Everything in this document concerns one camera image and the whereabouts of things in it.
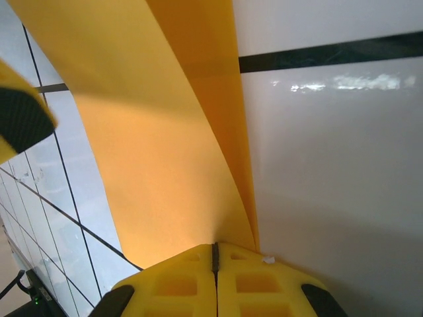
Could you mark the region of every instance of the black cable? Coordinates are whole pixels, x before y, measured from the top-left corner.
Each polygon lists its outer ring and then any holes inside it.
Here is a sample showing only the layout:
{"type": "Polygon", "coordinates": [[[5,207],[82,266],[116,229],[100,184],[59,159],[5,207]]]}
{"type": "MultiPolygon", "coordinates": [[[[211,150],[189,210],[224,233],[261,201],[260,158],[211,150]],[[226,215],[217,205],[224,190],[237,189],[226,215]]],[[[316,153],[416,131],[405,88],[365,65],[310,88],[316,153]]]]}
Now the black cable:
{"type": "Polygon", "coordinates": [[[24,274],[25,274],[25,271],[23,269],[19,271],[18,275],[13,279],[13,281],[11,281],[9,283],[9,285],[7,285],[5,287],[5,289],[3,289],[1,291],[1,293],[0,293],[0,300],[12,289],[13,286],[15,286],[15,284],[18,284],[19,288],[22,291],[24,291],[25,293],[29,294],[29,290],[20,283],[20,279],[22,278],[22,276],[24,276],[24,274]]]}

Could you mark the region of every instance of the yellow sheet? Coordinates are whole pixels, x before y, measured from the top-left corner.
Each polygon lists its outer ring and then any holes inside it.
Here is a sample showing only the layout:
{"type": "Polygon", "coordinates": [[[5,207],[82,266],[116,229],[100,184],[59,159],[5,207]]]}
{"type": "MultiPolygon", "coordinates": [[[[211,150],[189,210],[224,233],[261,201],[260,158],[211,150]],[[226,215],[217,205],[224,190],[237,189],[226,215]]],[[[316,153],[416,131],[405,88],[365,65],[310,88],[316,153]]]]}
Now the yellow sheet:
{"type": "Polygon", "coordinates": [[[149,267],[216,240],[254,250],[231,2],[148,2],[9,1],[74,95],[126,257],[149,267]],[[190,7],[198,24],[178,23],[190,7]]]}

